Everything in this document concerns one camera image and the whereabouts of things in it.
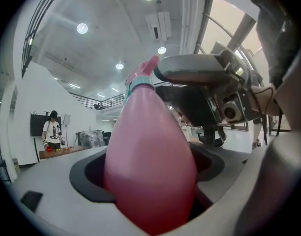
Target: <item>railing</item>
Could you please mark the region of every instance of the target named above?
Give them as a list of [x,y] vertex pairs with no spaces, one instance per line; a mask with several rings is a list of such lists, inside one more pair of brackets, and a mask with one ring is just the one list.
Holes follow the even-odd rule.
[[[160,82],[154,84],[155,87],[161,87],[161,86],[174,86],[174,87],[182,87],[184,85],[176,85],[172,84],[170,82]],[[124,94],[119,94],[115,97],[100,101],[100,100],[95,100],[91,99],[85,96],[81,96],[75,93],[70,92],[70,94],[76,98],[79,102],[81,102],[85,107],[87,108],[92,108],[92,109],[97,109],[97,110],[103,110],[106,108],[111,108],[114,106],[121,106],[124,102]]]
[[31,18],[26,33],[25,41],[24,41],[24,48],[23,48],[23,55],[22,55],[22,77],[24,76],[27,67],[32,59],[32,56],[30,55],[30,51],[37,30],[40,26],[40,23],[44,15],[46,14],[47,10],[49,9],[53,1],[54,0],[41,0]]

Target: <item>white ceiling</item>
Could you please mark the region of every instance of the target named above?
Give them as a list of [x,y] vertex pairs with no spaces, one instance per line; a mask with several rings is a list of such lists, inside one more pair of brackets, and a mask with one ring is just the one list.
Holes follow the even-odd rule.
[[[159,11],[171,17],[172,36],[164,43],[151,40],[146,22],[146,15]],[[79,23],[88,25],[87,33],[76,31]],[[178,54],[180,39],[181,0],[62,0],[32,48],[34,61],[68,91],[103,100],[98,93],[107,99],[125,92],[127,76],[160,46],[167,48],[164,56]],[[119,62],[124,69],[115,68]]]

